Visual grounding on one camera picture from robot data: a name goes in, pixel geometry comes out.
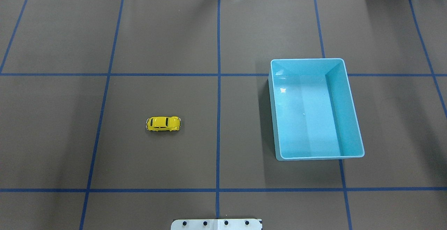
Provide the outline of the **yellow beetle toy car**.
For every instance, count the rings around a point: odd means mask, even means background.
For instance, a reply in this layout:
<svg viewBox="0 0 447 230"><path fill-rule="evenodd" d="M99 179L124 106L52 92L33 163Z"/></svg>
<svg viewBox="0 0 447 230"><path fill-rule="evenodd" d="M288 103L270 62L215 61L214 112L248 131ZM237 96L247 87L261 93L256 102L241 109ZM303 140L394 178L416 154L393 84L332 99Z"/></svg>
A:
<svg viewBox="0 0 447 230"><path fill-rule="evenodd" d="M181 128L180 117L150 117L146 120L146 129L151 132L179 131Z"/></svg>

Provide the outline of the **light blue plastic bin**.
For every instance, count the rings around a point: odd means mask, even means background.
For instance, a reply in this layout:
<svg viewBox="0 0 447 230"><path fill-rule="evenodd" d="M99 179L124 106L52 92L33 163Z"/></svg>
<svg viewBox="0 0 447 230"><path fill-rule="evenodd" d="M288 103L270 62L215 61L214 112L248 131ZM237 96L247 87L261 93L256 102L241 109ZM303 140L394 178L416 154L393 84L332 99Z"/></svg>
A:
<svg viewBox="0 0 447 230"><path fill-rule="evenodd" d="M343 59L275 59L268 84L277 160L364 157Z"/></svg>

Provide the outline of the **white metal base plate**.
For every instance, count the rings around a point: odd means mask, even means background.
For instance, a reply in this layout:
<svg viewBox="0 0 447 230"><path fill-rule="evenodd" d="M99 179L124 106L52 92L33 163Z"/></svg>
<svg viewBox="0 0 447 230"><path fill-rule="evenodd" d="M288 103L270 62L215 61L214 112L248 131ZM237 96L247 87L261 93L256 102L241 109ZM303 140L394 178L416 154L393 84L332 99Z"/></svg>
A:
<svg viewBox="0 0 447 230"><path fill-rule="evenodd" d="M171 224L171 230L262 230L261 219L178 219Z"/></svg>

